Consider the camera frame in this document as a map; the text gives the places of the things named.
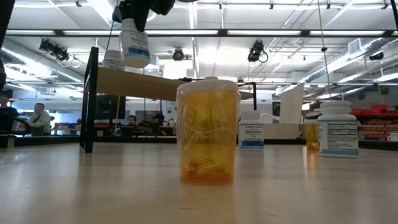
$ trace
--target supplement facts label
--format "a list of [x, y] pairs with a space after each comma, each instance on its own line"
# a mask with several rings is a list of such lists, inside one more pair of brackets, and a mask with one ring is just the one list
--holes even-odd
[[318, 139], [322, 154], [359, 155], [357, 121], [318, 121]]
[[263, 124], [239, 124], [240, 149], [264, 149]]

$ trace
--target white pill bottle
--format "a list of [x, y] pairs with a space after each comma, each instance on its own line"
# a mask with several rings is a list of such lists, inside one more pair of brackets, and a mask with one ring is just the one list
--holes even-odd
[[358, 122], [351, 115], [349, 101], [321, 104], [318, 118], [318, 140], [321, 156], [358, 158]]
[[102, 67], [124, 71], [124, 65], [122, 64], [122, 55], [120, 54], [120, 51], [107, 50], [105, 52], [104, 60], [102, 61]]
[[133, 19], [123, 19], [119, 41], [123, 65], [145, 68], [149, 64], [148, 35], [137, 30]]
[[264, 122], [258, 111], [242, 111], [239, 122], [239, 150], [264, 150]]

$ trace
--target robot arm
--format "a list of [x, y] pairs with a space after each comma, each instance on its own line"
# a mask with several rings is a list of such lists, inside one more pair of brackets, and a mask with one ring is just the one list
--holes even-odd
[[[181, 2], [194, 2], [197, 0], [180, 0]], [[138, 31], [143, 32], [147, 22], [149, 10], [163, 16], [167, 15], [174, 6], [175, 0], [125, 0], [121, 1], [112, 14], [115, 22], [133, 18]]]

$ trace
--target white label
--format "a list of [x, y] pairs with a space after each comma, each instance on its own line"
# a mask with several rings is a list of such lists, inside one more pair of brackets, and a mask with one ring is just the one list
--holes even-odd
[[239, 124], [240, 149], [264, 149], [263, 124]]
[[125, 57], [150, 60], [148, 36], [138, 30], [123, 30], [120, 35], [121, 50]]
[[124, 65], [122, 65], [121, 62], [117, 62], [117, 61], [111, 60], [111, 59], [104, 59], [102, 61], [102, 66], [104, 68], [112, 68], [112, 69], [117, 69], [117, 70], [124, 70]]
[[358, 122], [355, 120], [318, 121], [320, 153], [358, 156]]

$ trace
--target wooden table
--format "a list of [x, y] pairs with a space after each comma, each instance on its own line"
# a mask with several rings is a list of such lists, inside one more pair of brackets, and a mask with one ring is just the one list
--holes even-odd
[[1, 224], [397, 223], [398, 154], [321, 158], [302, 146], [237, 152], [231, 185], [181, 184], [174, 144], [0, 152]]

